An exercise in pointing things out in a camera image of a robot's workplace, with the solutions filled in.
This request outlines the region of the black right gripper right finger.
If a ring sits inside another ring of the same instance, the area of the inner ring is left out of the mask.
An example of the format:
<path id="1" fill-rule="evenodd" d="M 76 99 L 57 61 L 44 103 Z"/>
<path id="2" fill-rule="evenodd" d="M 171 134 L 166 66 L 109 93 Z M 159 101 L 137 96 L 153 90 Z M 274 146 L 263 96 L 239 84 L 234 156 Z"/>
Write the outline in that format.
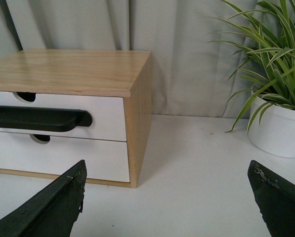
<path id="1" fill-rule="evenodd" d="M 270 235 L 295 237 L 295 185 L 255 160 L 248 179 Z"/>

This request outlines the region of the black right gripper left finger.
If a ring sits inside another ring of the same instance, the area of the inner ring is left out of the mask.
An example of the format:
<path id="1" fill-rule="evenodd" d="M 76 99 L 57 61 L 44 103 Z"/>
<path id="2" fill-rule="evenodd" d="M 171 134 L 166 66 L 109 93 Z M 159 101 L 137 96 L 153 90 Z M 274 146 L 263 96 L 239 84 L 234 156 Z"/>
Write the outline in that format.
<path id="1" fill-rule="evenodd" d="M 0 237 L 68 237 L 83 211 L 87 169 L 80 160 L 0 219 Z"/>

